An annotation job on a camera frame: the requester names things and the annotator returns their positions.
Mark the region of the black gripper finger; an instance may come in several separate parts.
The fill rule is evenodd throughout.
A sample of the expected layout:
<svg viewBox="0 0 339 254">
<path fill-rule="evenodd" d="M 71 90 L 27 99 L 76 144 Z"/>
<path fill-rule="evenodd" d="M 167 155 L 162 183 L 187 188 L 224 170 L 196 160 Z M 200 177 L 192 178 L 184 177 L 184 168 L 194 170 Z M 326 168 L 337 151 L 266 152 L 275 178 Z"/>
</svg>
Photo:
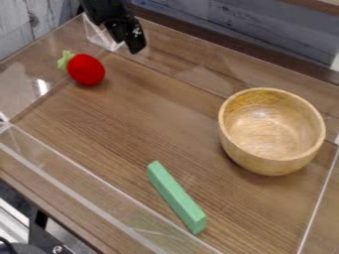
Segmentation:
<svg viewBox="0 0 339 254">
<path fill-rule="evenodd" d="M 104 23 L 104 26 L 114 40 L 118 43 L 123 42 L 124 41 L 124 23 L 122 21 L 107 21 Z"/>
<path fill-rule="evenodd" d="M 120 26 L 123 40 L 127 44 L 130 52 L 135 55 L 147 46 L 142 25 L 136 18 L 126 17 L 120 21 Z"/>
</svg>

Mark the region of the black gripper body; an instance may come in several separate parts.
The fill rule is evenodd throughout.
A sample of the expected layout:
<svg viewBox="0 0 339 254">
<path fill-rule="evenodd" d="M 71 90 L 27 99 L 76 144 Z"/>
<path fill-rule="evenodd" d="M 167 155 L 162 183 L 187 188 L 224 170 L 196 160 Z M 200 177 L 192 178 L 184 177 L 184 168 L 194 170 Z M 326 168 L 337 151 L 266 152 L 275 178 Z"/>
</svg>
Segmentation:
<svg viewBox="0 0 339 254">
<path fill-rule="evenodd" d="M 126 0 L 80 0 L 82 7 L 90 18 L 96 24 L 131 22 L 131 14 Z"/>
</svg>

